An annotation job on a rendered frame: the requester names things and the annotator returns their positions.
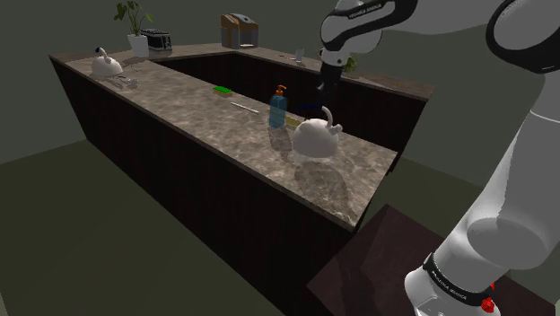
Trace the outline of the white kettle with blue knob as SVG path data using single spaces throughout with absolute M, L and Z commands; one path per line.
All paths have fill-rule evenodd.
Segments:
M 100 55 L 96 57 L 91 64 L 92 73 L 94 75 L 112 77 L 123 73 L 121 64 L 110 57 L 103 48 L 97 47 L 95 52 Z

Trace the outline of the green plant in white pot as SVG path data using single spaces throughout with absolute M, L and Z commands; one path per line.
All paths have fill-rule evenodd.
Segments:
M 145 35 L 141 34 L 141 29 L 145 20 L 153 22 L 153 15 L 146 13 L 136 0 L 126 0 L 125 3 L 117 3 L 116 8 L 117 13 L 113 20 L 123 22 L 130 30 L 127 38 L 133 53 L 136 57 L 148 57 L 148 39 Z

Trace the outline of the dark kitchen counter cabinet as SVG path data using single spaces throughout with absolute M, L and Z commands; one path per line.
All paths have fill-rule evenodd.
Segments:
M 328 316 L 307 284 L 354 236 L 431 90 L 378 75 L 342 79 L 337 154 L 296 164 L 293 128 L 271 128 L 267 102 L 283 84 L 288 116 L 307 114 L 319 61 L 297 66 L 272 49 L 217 43 L 147 58 L 122 51 L 122 76 L 139 84 L 120 90 L 92 73 L 94 58 L 50 56 L 87 139 L 285 316 Z

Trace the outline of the blue soap bottle orange pump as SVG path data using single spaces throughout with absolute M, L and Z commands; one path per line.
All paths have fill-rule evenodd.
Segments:
M 284 96 L 285 86 L 279 84 L 275 94 L 269 101 L 269 126 L 274 128 L 282 127 L 285 123 L 285 113 L 287 109 L 287 98 Z

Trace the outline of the white knife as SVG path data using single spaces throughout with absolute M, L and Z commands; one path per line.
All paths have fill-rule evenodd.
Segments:
M 251 112 L 251 113 L 260 114 L 260 112 L 259 112 L 258 110 L 254 110 L 254 109 L 252 109 L 252 108 L 246 107 L 246 106 L 241 105 L 241 104 L 239 104 L 239 103 L 230 102 L 230 104 L 233 105 L 233 106 L 235 106 L 235 107 L 237 107 L 237 108 L 240 108 L 240 109 L 249 111 L 249 112 Z

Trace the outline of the dark red-brown robot stand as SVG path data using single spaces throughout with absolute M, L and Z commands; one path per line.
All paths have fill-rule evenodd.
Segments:
M 386 205 L 308 283 L 334 316 L 415 316 L 406 274 L 442 242 Z

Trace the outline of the grey cutlery piece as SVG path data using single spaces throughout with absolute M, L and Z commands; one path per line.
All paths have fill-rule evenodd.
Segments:
M 139 84 L 138 79 L 127 78 L 122 75 L 107 78 L 106 82 L 112 84 L 113 86 L 117 87 L 120 90 L 123 90 L 125 88 L 136 89 Z

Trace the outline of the brown grey coffee machine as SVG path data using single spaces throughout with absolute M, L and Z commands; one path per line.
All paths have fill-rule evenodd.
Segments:
M 242 49 L 258 47 L 258 24 L 240 13 L 221 15 L 221 42 L 225 48 Z

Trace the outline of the black silver toaster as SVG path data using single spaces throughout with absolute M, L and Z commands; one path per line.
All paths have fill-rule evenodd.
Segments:
M 149 49 L 155 51 L 172 50 L 171 35 L 167 31 L 141 29 L 140 33 L 146 36 Z

